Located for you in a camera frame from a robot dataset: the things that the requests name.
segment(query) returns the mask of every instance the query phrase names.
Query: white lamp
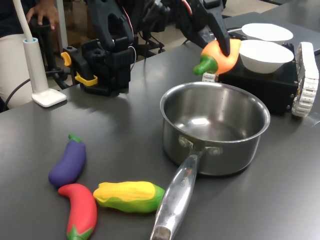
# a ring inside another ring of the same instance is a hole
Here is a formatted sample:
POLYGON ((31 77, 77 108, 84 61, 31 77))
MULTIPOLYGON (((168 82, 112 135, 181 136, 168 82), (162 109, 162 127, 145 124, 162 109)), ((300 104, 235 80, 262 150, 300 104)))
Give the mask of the white lamp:
POLYGON ((13 0, 13 4, 26 37, 23 40, 23 47, 32 87, 32 100, 45 108, 65 101, 67 99, 66 95, 48 86, 39 42, 37 38, 32 37, 21 0, 13 0))

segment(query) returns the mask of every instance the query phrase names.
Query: red wire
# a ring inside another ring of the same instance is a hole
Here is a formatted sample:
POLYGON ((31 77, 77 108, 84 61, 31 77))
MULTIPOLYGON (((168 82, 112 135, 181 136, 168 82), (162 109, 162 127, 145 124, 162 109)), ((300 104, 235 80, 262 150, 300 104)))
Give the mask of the red wire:
POLYGON ((125 10, 124 6, 122 6, 122 4, 121 4, 121 2, 120 2, 119 0, 118 0, 118 3, 119 3, 119 5, 122 7, 123 12, 124 12, 124 14, 125 14, 126 18, 128 19, 128 23, 129 23, 129 26, 130 26, 130 29, 131 29, 131 32, 132 32, 133 38, 135 38, 134 29, 133 29, 133 27, 132 27, 132 24, 131 24, 130 18, 129 18, 129 16, 128 16, 128 14, 127 14, 127 12, 126 12, 126 10, 125 10))
POLYGON ((191 9, 189 3, 186 0, 182 0, 182 2, 184 3, 186 8, 188 9, 189 14, 192 15, 192 9, 191 9))

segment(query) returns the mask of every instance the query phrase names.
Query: white bowl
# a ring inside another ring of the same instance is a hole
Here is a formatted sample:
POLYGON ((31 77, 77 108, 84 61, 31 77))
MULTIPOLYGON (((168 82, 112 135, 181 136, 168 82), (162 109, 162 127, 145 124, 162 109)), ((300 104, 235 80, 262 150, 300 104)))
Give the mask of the white bowl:
POLYGON ((288 29, 270 23, 250 23, 244 25, 241 30, 248 39, 259 39, 276 44, 282 44, 294 37, 288 29))
POLYGON ((270 41, 244 40, 239 51, 243 65, 252 72, 270 74, 284 63, 294 59, 294 54, 284 46, 270 41))

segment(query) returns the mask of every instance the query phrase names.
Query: pot handle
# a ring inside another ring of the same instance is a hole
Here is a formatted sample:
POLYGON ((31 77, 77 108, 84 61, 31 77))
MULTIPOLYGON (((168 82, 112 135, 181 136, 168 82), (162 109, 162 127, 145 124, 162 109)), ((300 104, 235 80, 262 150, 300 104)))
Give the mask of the pot handle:
POLYGON ((191 150, 175 173, 155 215, 150 240, 171 240, 185 216, 203 151, 191 150))

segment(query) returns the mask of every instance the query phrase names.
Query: table surface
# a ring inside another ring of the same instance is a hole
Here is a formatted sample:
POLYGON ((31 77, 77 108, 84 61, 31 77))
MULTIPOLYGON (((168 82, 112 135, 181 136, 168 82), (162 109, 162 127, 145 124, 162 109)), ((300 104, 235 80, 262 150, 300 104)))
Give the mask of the table surface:
POLYGON ((270 23, 281 26, 290 30, 293 33, 293 38, 288 40, 288 43, 294 45, 295 49, 299 46, 301 42, 310 42, 313 44, 314 53, 320 54, 320 33, 306 29, 304 27, 286 22, 284 20, 279 20, 263 13, 250 12, 234 17, 229 17, 224 19, 227 28, 242 28, 246 24, 251 23, 270 23))
MULTIPOLYGON (((106 98, 66 89, 67 103, 31 102, 0 114, 0 232, 4 240, 63 240, 70 205, 48 182, 68 134, 82 138, 87 164, 78 183, 149 181, 166 188, 177 166, 162 150, 159 101, 200 80, 200 49, 187 44, 136 63, 128 94, 106 98)), ((198 176, 176 240, 318 240, 320 98, 302 119, 272 116, 256 156, 232 177, 198 176)), ((155 214, 98 207, 92 240, 147 240, 155 214)))
POLYGON ((319 0, 291 0, 286 4, 265 11, 263 15, 320 32, 319 0))

